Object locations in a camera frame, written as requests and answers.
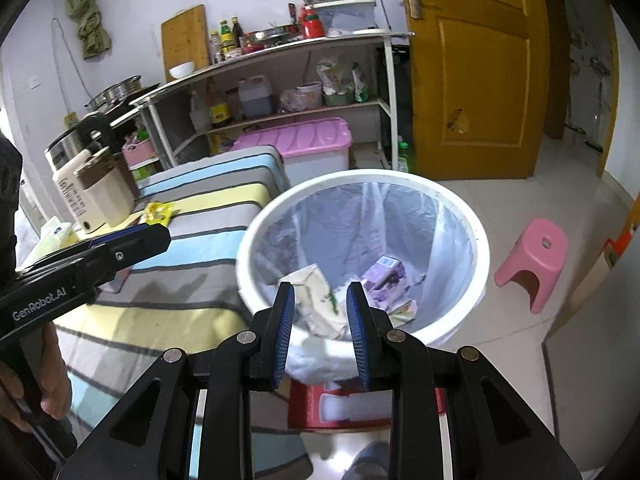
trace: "red bottle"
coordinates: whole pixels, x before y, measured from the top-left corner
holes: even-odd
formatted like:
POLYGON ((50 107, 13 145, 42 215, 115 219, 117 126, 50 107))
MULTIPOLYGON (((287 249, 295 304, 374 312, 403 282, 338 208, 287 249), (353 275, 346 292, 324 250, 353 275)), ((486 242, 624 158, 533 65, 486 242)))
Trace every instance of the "red bottle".
POLYGON ((311 38, 324 38, 324 27, 318 17, 318 13, 309 6, 306 6, 300 12, 300 22, 304 28, 306 40, 311 38))

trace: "green fabric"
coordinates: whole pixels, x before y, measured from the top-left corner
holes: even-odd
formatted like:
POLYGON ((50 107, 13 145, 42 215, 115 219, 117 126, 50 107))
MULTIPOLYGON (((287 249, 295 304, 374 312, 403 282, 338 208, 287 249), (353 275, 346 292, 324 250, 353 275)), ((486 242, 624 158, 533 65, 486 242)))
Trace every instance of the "green fabric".
POLYGON ((111 38, 100 23, 100 9, 95 0, 66 0, 67 15, 78 24, 82 57, 98 56, 111 47, 111 38))

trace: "yellow door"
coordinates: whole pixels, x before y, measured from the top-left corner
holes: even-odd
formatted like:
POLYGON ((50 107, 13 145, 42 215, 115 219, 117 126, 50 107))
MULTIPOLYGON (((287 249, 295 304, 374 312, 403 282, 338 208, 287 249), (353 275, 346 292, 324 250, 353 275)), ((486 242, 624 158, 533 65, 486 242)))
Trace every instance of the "yellow door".
POLYGON ((545 1, 414 1, 414 12, 411 0, 405 6, 415 33, 417 173, 437 180, 532 175, 546 111, 545 1))

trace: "human hand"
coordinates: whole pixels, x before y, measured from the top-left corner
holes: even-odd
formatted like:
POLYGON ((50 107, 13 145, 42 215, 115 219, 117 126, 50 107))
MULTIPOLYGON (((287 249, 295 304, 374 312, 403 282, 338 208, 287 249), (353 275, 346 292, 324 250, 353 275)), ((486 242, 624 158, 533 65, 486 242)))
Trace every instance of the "human hand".
MULTIPOLYGON (((56 420, 63 418, 71 407, 71 381, 66 374, 66 365, 58 346, 58 333, 53 323, 47 323, 42 332, 44 347, 40 366, 42 402, 40 407, 56 420)), ((24 395, 22 382, 11 368, 0 362, 0 380, 9 393, 20 399, 24 395)), ((20 418, 4 391, 0 389, 0 415, 15 424, 20 430, 29 432, 29 425, 20 418)))

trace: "trash can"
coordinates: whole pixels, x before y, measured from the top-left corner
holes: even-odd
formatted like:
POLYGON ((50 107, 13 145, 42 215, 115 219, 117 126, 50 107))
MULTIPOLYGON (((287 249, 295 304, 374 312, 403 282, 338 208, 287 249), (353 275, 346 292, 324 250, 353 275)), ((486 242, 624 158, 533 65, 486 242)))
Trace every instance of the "trash can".
MULTIPOLYGON (((416 317, 401 329, 425 345, 446 341, 484 296, 489 244, 473 210, 436 182, 385 170, 320 176, 268 204, 240 244, 240 295, 255 313, 290 272, 318 264, 335 288, 383 255, 422 275, 409 290, 416 317)), ((286 371, 305 384, 358 375, 350 340, 315 336, 299 319, 286 371)))

